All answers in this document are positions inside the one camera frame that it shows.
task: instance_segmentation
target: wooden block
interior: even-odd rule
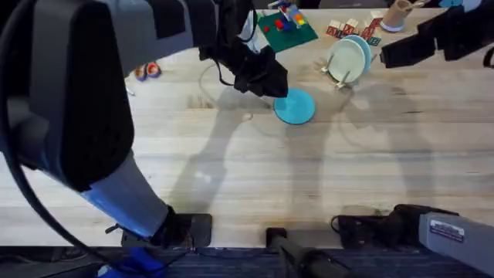
[[[343,37],[347,36],[347,34],[345,34],[344,32],[345,25],[345,23],[340,24],[340,27],[338,28],[337,38],[342,39]]]
[[[343,27],[343,33],[346,35],[351,35],[357,29],[358,21],[355,19],[348,19],[347,24]]]
[[[375,28],[373,27],[366,27],[364,28],[360,36],[367,41],[372,36],[372,34],[374,34],[374,30]]]
[[[331,20],[330,25],[327,26],[326,34],[336,37],[338,33],[338,29],[340,28],[340,22],[336,20]]]
[[[378,32],[377,30],[374,31],[374,34],[367,40],[367,43],[371,46],[377,46],[379,42],[381,42],[381,33]]]
[[[384,15],[381,11],[370,11],[369,16],[364,21],[366,27],[378,27],[383,17]]]

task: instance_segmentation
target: white plate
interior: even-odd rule
[[[341,81],[350,72],[345,83],[352,82],[364,72],[365,55],[358,43],[349,39],[335,42],[328,52],[328,60],[333,54],[328,70],[335,80]]]

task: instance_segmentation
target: wire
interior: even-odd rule
[[[31,8],[32,4],[35,1],[36,0],[21,0],[20,3],[18,3],[12,11],[12,14],[8,17],[7,21],[5,22],[3,32],[0,35],[0,131],[3,134],[3,155],[7,162],[8,169],[10,170],[19,190],[21,191],[22,195],[29,203],[29,205],[31,205],[32,209],[34,209],[39,217],[41,217],[41,219],[43,219],[50,228],[52,228],[55,232],[57,232],[60,236],[62,236],[66,241],[70,242],[75,247],[81,249],[85,253],[90,254],[101,262],[107,264],[112,269],[123,274],[147,276],[148,274],[156,273],[160,270],[163,270],[164,268],[166,268],[166,266],[145,272],[136,272],[123,269],[111,259],[108,259],[101,253],[98,253],[97,251],[91,249],[89,246],[78,240],[74,235],[67,231],[40,202],[20,166],[21,164],[15,152],[12,132],[10,130],[10,125],[8,122],[7,93],[4,92],[3,78],[5,75],[4,69],[10,42],[12,41],[15,31],[23,16],[26,15],[27,11]]]

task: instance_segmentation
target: light blue plate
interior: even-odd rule
[[[316,113],[316,103],[306,91],[292,88],[286,98],[275,99],[274,110],[287,124],[304,124]]]
[[[367,72],[369,70],[369,68],[371,67],[371,60],[372,60],[371,47],[369,46],[369,44],[365,41],[365,39],[363,39],[361,36],[357,36],[357,35],[348,35],[348,36],[344,37],[343,39],[352,40],[352,41],[358,43],[358,45],[362,48],[362,51],[364,51],[364,55],[365,55],[364,73]]]

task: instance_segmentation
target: green board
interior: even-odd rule
[[[284,15],[281,12],[277,12],[274,15],[263,16],[258,20],[261,32],[276,53],[317,39],[317,35],[309,23],[297,28],[295,23],[288,22],[290,24],[290,30],[278,31],[275,20],[280,19],[282,16]],[[269,27],[268,32],[264,32],[264,27],[266,26]]]

